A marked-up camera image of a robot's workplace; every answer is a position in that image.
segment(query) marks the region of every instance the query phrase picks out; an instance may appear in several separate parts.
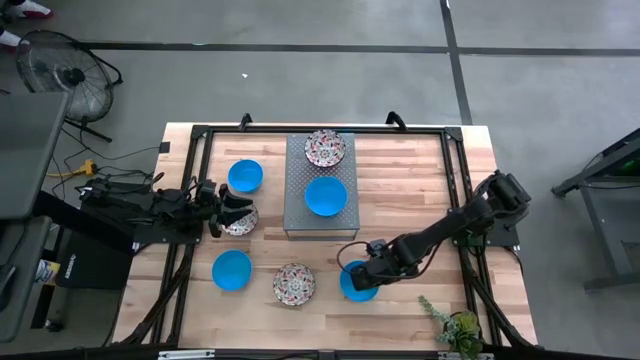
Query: potted plant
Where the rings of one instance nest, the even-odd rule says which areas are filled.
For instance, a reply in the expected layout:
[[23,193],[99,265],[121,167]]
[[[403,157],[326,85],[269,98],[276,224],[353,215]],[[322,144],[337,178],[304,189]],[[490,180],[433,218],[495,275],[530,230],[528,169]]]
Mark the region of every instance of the potted plant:
[[443,331],[436,341],[447,343],[451,351],[460,353],[462,359],[477,359],[482,352],[481,329],[478,317],[471,311],[462,311],[452,315],[441,313],[424,297],[418,298],[422,308],[442,322]]

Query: floral patterned plate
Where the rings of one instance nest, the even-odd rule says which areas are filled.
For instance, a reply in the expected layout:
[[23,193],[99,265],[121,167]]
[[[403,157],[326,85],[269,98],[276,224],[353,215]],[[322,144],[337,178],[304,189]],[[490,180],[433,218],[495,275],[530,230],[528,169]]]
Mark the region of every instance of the floral patterned plate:
[[347,151],[347,144],[333,130],[318,130],[309,135],[304,144],[304,154],[312,164],[330,167],[338,164]]
[[258,208],[256,208],[256,206],[252,204],[249,206],[249,209],[252,210],[251,214],[234,222],[228,227],[222,225],[222,230],[227,234],[233,236],[242,236],[250,233],[258,223]]
[[287,264],[273,279],[273,291],[283,304],[298,306],[306,303],[316,289],[311,269],[302,264]]

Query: gray floor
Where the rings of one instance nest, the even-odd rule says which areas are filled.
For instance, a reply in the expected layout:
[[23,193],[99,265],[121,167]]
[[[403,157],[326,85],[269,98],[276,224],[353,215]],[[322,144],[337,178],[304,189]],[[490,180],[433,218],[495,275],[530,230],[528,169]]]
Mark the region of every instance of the gray floor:
[[[47,1],[56,18],[20,22],[86,40],[187,43],[445,45],[438,1],[137,0]],[[461,46],[637,48],[640,3],[627,0],[450,0]],[[125,83],[95,128],[112,135],[105,155],[160,141],[168,121],[407,122],[459,124],[445,55],[137,52],[99,53]],[[582,282],[606,273],[581,198],[551,196],[552,185],[638,127],[638,58],[481,57],[461,59],[475,124],[488,125],[499,166],[533,197],[518,230],[525,281],[541,345],[640,357],[640,286],[587,296]],[[12,60],[0,56],[0,88],[22,91]],[[56,157],[80,149],[62,136]],[[79,165],[80,156],[72,165]],[[102,161],[103,165],[111,162]],[[120,167],[153,170],[150,153]],[[49,188],[55,182],[47,182]],[[67,194],[69,202],[77,203]],[[25,335],[26,347],[100,345],[117,296],[71,292],[69,329]],[[96,311],[97,304],[105,310]]]

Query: blue bowl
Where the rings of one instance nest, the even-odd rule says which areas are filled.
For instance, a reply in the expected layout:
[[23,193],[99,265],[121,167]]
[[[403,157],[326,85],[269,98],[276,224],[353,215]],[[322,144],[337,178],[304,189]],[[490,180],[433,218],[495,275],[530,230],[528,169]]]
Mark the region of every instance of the blue bowl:
[[347,188],[332,176],[315,178],[304,192],[304,201],[320,216],[333,216],[347,205]]
[[243,193],[251,193],[262,184],[262,167],[253,160],[240,160],[229,169],[229,185]]
[[[362,260],[354,260],[345,266],[345,270],[350,271],[354,267],[364,263]],[[378,288],[367,289],[358,291],[353,287],[353,282],[351,281],[351,275],[347,271],[342,271],[340,273],[340,289],[344,296],[347,299],[353,302],[365,302],[373,299],[378,293]]]
[[247,254],[236,249],[227,250],[213,263],[211,277],[222,290],[236,291],[249,282],[251,267]]

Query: butcher block tabletop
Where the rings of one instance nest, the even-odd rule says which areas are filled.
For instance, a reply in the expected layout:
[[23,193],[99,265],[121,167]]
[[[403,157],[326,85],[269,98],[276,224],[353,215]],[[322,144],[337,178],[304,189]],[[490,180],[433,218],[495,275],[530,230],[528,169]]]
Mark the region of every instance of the butcher block tabletop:
[[[170,142],[170,151],[158,157],[155,173],[164,172],[165,176],[155,185],[156,189],[180,188],[193,125],[167,124],[163,141]],[[462,132],[471,181],[476,186],[496,169],[489,130],[485,126],[463,126]],[[448,348],[435,341],[442,324],[423,312],[418,296],[424,295],[436,309],[445,313],[465,309],[456,249],[448,241],[443,243],[423,276],[382,286],[372,301],[354,303],[346,299],[340,291],[336,253],[348,242],[288,241],[282,229],[286,136],[259,133],[214,136],[208,178],[216,183],[227,182],[229,168],[238,160],[253,159],[262,165],[265,175],[261,188],[243,195],[254,200],[260,220],[250,234],[242,237],[223,233],[214,239],[205,230],[195,250],[179,346]],[[422,230],[445,216],[451,205],[437,136],[356,134],[355,139],[361,227],[357,240],[390,241],[402,233]],[[198,174],[202,147],[198,148],[193,174]],[[453,145],[451,148],[459,177],[456,152]],[[167,245],[151,245],[134,258],[113,341],[129,335],[157,299],[167,249]],[[253,262],[251,280],[238,292],[222,291],[211,278],[216,257],[229,249],[246,252]],[[353,246],[343,252],[341,261],[365,259],[365,255],[363,247]],[[537,343],[518,263],[502,248],[488,248],[486,257],[496,302],[518,331],[530,342]],[[315,293],[302,306],[283,305],[273,292],[276,271],[288,263],[302,263],[315,275]],[[488,338],[486,312],[479,298],[477,302],[485,338]],[[172,313],[173,301],[167,307],[163,338],[169,332]]]

